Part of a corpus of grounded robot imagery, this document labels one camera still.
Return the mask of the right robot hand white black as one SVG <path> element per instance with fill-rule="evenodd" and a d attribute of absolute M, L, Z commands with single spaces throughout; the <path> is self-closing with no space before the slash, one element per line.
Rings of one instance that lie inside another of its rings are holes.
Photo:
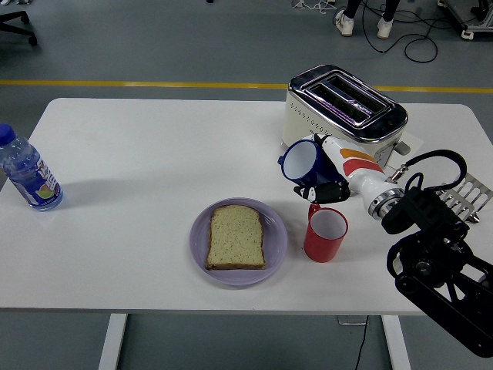
<path fill-rule="evenodd" d="M 334 204 L 347 200 L 352 192 L 363 197 L 367 210 L 387 202 L 397 201 L 404 191 L 392 182 L 367 151 L 355 143 L 340 138 L 314 134 L 310 137 L 332 166 L 336 178 L 326 183 L 296 186 L 294 192 L 312 204 Z"/>

